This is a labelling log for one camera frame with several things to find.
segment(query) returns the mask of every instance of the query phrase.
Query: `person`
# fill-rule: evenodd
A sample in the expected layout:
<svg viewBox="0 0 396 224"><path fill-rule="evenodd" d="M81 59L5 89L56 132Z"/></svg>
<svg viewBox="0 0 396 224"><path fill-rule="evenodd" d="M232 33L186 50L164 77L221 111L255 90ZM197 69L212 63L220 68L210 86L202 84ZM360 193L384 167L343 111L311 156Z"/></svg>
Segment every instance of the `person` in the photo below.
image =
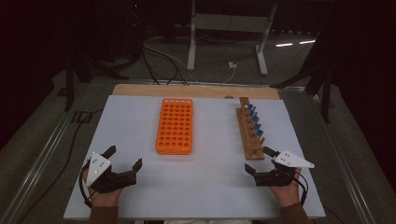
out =
<svg viewBox="0 0 396 224"><path fill-rule="evenodd" d="M295 178L299 178L301 168L296 168ZM88 169L84 171L83 179L86 181ZM284 224L312 224L306 215L299 199L299 185L295 181L283 187L268 187L276 196L280 205L280 216ZM110 193L94 192L88 188L91 195L92 210L91 224L115 224L118 220L119 198L123 189L116 189Z"/></svg>

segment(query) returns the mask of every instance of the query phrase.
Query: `person's left hand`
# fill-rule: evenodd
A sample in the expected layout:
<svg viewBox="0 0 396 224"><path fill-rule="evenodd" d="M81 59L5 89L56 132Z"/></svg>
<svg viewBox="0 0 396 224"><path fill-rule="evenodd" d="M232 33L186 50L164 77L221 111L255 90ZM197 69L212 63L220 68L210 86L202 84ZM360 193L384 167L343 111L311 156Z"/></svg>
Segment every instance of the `person's left hand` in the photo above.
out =
<svg viewBox="0 0 396 224"><path fill-rule="evenodd" d="M87 181L88 169L82 175L84 182ZM92 207L117 207L119 206L119 199L123 189L116 189L109 193L99 193L91 188L88 191L91 195Z"/></svg>

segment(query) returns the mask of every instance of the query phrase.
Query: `floor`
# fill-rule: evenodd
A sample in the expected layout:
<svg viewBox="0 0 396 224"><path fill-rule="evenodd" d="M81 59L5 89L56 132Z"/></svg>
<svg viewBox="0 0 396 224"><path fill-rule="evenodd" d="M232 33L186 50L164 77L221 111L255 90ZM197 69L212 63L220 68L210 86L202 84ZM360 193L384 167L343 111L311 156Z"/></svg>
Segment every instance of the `floor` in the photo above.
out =
<svg viewBox="0 0 396 224"><path fill-rule="evenodd" d="M254 46L260 39L259 35L240 33L202 35L196 40L198 47L193 72L187 72L183 65L187 63L189 48L186 36L172 39L151 36L145 41L144 51L160 84L268 87L298 73L313 45L300 42L314 38L270 34L264 49L269 68L267 76L259 73L254 54ZM276 46L288 43L292 45ZM153 56L156 54L154 50L177 58L174 61L180 75L172 79L175 66L167 59ZM236 68L231 69L229 62L236 63ZM4 223L88 223L65 220L63 214L100 115L94 115L91 122L84 124L74 122L73 116L76 111L103 108L107 96L118 83L155 83L142 61L120 71L121 75L129 77L126 81L92 72L94 79L90 84L76 83L76 102L67 113L64 112L65 99L57 96L58 90L64 87L64 72L56 76L53 93L2 149L0 176L6 181L0 183L0 215ZM318 114L320 94L309 96L301 88L308 79L279 90L279 94L290 112L305 157L317 164L312 176L327 216L315 219L315 222L394 223L394 191L382 175L339 91L332 86L331 124L325 124ZM40 169L32 170L43 151L48 152L48 159L40 163ZM31 186L22 184L26 179L31 181ZM265 222L280 223L279 220ZM133 222L120 220L120 223Z"/></svg>

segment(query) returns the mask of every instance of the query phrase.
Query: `long sleeve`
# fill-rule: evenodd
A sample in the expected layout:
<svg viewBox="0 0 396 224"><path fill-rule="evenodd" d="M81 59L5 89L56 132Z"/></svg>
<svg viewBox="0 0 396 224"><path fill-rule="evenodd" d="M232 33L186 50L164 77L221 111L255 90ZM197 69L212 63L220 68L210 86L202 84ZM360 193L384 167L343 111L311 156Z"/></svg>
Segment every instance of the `long sleeve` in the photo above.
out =
<svg viewBox="0 0 396 224"><path fill-rule="evenodd" d="M119 218L118 207L93 207L90 215L91 224L116 224Z"/></svg>
<svg viewBox="0 0 396 224"><path fill-rule="evenodd" d="M283 224L312 224L300 203L280 209Z"/></svg>

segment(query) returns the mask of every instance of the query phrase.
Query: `orange plastic rack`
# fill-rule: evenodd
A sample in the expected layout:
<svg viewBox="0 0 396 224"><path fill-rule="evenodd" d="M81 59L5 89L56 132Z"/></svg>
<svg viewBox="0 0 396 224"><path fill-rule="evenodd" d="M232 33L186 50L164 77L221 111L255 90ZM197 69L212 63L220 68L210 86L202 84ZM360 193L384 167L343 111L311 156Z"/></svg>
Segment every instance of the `orange plastic rack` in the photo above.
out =
<svg viewBox="0 0 396 224"><path fill-rule="evenodd" d="M191 154L191 99L164 98L157 133L157 152L161 154Z"/></svg>

